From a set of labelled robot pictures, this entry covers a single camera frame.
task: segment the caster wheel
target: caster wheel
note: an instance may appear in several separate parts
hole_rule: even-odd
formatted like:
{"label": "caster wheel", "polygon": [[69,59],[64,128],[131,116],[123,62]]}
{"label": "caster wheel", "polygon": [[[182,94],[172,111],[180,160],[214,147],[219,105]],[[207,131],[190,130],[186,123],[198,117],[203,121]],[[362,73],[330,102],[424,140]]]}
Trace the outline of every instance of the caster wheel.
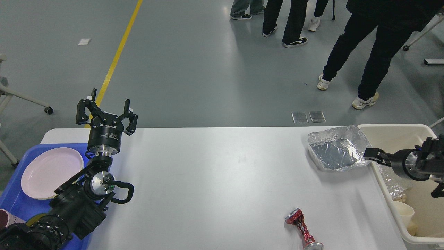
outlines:
{"label": "caster wheel", "polygon": [[49,106],[47,108],[45,108],[45,112],[48,113],[48,115],[54,113],[54,110]]}
{"label": "caster wheel", "polygon": [[16,169],[19,166],[20,161],[17,161],[16,163],[11,163],[11,165]]}

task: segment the paper cup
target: paper cup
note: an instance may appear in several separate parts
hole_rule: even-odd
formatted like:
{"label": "paper cup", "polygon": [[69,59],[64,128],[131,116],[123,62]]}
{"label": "paper cup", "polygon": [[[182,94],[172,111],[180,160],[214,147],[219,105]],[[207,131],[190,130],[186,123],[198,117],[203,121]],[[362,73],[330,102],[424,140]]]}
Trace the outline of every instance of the paper cup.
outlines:
{"label": "paper cup", "polygon": [[408,224],[412,220],[412,216],[415,214],[415,210],[413,208],[405,203],[402,202],[393,202],[395,205],[396,210],[398,211],[399,215],[401,216],[402,222],[405,225],[405,228],[408,227]]}
{"label": "paper cup", "polygon": [[14,223],[25,223],[25,221],[4,209],[0,209],[0,229],[8,227]]}

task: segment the aluminum foil tray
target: aluminum foil tray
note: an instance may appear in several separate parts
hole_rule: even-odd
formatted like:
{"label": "aluminum foil tray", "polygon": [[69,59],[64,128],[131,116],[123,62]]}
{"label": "aluminum foil tray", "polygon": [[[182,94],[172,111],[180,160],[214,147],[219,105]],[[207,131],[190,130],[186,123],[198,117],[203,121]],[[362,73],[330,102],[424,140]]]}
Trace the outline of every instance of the aluminum foil tray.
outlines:
{"label": "aluminum foil tray", "polygon": [[367,166],[364,151],[371,145],[364,133],[352,125],[308,134],[309,151],[321,170],[347,171]]}

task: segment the pink cup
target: pink cup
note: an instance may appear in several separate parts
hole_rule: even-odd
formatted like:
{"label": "pink cup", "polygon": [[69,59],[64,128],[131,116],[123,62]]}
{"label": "pink cup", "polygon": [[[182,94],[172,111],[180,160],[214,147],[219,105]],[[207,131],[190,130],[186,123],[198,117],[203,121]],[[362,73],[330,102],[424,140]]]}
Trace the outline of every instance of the pink cup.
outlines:
{"label": "pink cup", "polygon": [[10,212],[0,209],[0,229],[3,229],[5,227],[8,227],[11,224],[14,223],[25,223],[24,220],[20,219],[19,217],[11,214]]}

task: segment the jeans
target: jeans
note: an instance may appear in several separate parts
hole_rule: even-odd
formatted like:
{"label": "jeans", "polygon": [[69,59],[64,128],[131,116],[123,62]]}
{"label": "jeans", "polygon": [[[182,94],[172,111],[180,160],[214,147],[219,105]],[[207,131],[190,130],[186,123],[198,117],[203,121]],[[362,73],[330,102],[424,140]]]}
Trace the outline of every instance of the jeans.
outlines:
{"label": "jeans", "polygon": [[324,10],[327,7],[327,3],[329,0],[317,0],[316,1],[316,8],[314,9],[314,16],[320,17],[322,14],[324,14]]}
{"label": "jeans", "polygon": [[264,0],[234,0],[230,15],[241,17],[250,6],[250,13],[258,13],[264,10]]}
{"label": "jeans", "polygon": [[[269,32],[276,26],[283,0],[268,0],[264,13],[264,32]],[[284,31],[282,42],[290,44],[299,39],[304,27],[308,0],[291,0],[290,13]]]}
{"label": "jeans", "polygon": [[345,26],[344,34],[339,36],[330,53],[327,65],[324,67],[323,79],[331,81],[347,61],[350,53],[376,27],[378,27],[376,40],[358,87],[359,98],[366,100],[373,97],[389,71],[391,59],[408,40],[412,34],[411,30],[394,31],[380,26],[376,21],[353,14]]}

